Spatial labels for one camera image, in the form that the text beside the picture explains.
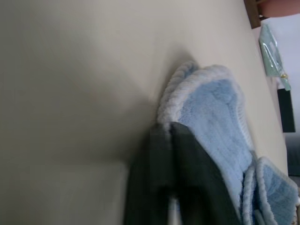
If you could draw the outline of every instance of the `black object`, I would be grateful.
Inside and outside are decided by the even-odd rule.
[[[183,225],[239,225],[221,173],[189,129],[157,125],[130,168],[124,225],[167,225],[177,196]]]
[[[293,114],[291,91],[285,89],[277,90],[282,130],[284,133],[296,132]]]

